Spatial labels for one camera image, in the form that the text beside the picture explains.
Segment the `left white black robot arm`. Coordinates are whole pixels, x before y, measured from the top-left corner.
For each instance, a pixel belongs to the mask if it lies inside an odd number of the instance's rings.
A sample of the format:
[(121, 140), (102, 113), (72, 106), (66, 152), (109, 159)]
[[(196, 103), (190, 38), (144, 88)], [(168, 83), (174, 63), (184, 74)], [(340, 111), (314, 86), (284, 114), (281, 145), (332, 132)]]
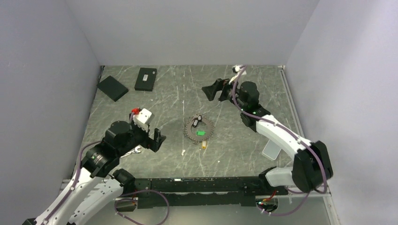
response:
[(120, 158), (143, 147), (157, 152), (166, 140), (159, 129), (154, 137), (138, 125), (116, 121), (106, 130), (101, 141), (88, 144), (85, 156), (79, 156), (77, 170), (71, 181), (55, 201), (36, 218), (24, 221), (25, 225), (84, 225), (104, 206), (119, 196), (134, 193), (135, 177), (119, 169), (96, 191), (92, 190), (119, 165)]

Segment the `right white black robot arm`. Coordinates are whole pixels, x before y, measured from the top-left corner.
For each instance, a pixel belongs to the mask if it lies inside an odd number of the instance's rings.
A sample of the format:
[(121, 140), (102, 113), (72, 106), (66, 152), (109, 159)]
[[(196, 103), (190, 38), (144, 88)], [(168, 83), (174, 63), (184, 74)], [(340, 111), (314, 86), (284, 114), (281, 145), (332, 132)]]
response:
[(259, 177), (259, 190), (269, 195), (276, 187), (295, 186), (301, 192), (315, 191), (333, 177), (329, 153), (322, 141), (310, 141), (282, 125), (260, 103), (260, 93), (253, 82), (243, 82), (233, 88), (230, 79), (218, 78), (202, 91), (209, 101), (221, 92), (218, 100), (236, 103), (241, 111), (242, 122), (254, 132), (266, 137), (283, 150), (292, 160), (291, 167), (273, 167), (263, 171)]

